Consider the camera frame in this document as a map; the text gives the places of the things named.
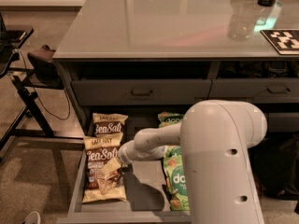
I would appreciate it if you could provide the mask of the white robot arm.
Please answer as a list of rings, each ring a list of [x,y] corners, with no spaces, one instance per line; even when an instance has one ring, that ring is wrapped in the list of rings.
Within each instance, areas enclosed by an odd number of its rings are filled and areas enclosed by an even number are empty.
[[[192,224],[264,224],[248,149],[262,142],[267,120],[255,105],[206,100],[183,121],[147,128],[119,150],[122,163],[153,161],[165,145],[181,148]]]

